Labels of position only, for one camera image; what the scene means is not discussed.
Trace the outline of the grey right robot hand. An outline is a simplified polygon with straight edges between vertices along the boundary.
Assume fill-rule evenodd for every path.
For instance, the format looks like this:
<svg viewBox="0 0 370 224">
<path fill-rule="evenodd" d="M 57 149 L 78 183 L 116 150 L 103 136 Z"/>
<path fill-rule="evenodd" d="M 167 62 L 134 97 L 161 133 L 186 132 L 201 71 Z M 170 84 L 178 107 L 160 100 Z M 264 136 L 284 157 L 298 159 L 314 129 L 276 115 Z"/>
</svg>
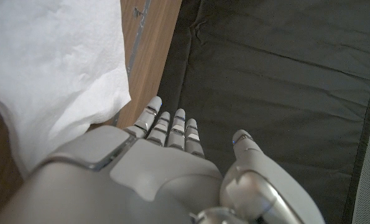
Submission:
<svg viewBox="0 0 370 224">
<path fill-rule="evenodd" d="M 96 128 L 49 154 L 0 211 L 0 223 L 323 223 L 305 189 L 245 130 L 222 174 L 197 122 L 156 96 L 124 129 Z"/>
</svg>

